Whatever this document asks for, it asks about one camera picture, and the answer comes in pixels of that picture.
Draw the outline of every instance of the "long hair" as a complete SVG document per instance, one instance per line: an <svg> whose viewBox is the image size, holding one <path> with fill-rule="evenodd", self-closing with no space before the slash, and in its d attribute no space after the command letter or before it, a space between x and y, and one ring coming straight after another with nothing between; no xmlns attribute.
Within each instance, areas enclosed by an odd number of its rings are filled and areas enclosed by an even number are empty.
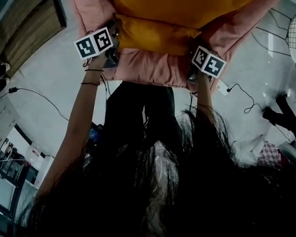
<svg viewBox="0 0 296 237"><path fill-rule="evenodd" d="M223 119L186 112L182 149L147 138L81 156L22 213L22 236L192 236L296 224L296 172L239 165Z"/></svg>

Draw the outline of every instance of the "bracelet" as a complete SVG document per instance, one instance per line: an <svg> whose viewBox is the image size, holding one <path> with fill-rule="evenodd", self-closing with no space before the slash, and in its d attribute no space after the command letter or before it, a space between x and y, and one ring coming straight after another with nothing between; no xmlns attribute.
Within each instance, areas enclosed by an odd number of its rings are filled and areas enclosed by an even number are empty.
<svg viewBox="0 0 296 237"><path fill-rule="evenodd" d="M92 84L94 86L99 86L100 85L99 83L98 84L95 84L93 82L82 82L81 84Z"/></svg>
<svg viewBox="0 0 296 237"><path fill-rule="evenodd" d="M102 69L86 69L85 71L101 71L101 72L103 72L104 70L102 70Z"/></svg>

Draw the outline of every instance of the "floor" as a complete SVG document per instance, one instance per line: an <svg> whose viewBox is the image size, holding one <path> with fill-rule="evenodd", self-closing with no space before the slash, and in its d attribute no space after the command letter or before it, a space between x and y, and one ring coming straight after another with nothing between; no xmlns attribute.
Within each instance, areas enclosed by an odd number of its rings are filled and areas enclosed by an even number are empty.
<svg viewBox="0 0 296 237"><path fill-rule="evenodd" d="M71 12L69 0L61 0L67 28L42 46L12 78L9 87L23 87L35 90L50 99L69 117L75 97L83 79L84 71L76 53L73 41L78 30ZM296 6L288 0L281 0L276 9L292 17ZM289 21L275 13L281 27L288 27ZM261 28L285 36L286 32L276 27L272 17L267 14L259 23ZM283 40L266 32L255 29L254 35L266 47L289 53ZM289 102L296 101L296 66L289 56L268 52L253 37L248 38L234 54L229 63L229 71L222 78L231 87L239 83L263 108L276 107L274 97L283 91L289 91ZM113 91L119 82L110 82ZM188 108L190 97L187 90L174 89L176 115ZM64 138L67 121L44 99L27 91L18 91L8 96L21 116L18 124L27 136L40 146L47 155L56 155ZM105 116L106 93L104 86L98 89L93 122L103 123ZM261 117L261 110L255 106L249 114L245 108L252 105L251 99L238 87L224 96L217 92L213 95L213 105L227 121L231 140L237 149L239 160L254 162L262 148L260 135L264 134L270 142L279 145L287 141L284 135ZM290 139L293 135L281 128Z"/></svg>

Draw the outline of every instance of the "pink cushion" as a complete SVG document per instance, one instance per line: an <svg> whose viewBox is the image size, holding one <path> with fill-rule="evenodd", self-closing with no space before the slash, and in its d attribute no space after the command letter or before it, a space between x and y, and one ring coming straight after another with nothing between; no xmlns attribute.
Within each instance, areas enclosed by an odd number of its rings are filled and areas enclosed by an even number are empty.
<svg viewBox="0 0 296 237"><path fill-rule="evenodd" d="M237 11L220 16L202 28L201 38L225 61L229 62L236 48L267 11L279 0L253 0ZM100 28L113 18L111 0L72 0L79 23L79 37ZM185 87L196 91L187 82L188 62L182 56L138 49L122 49L117 69L105 70L107 80L125 80L143 84ZM212 92L218 80L212 83Z"/></svg>

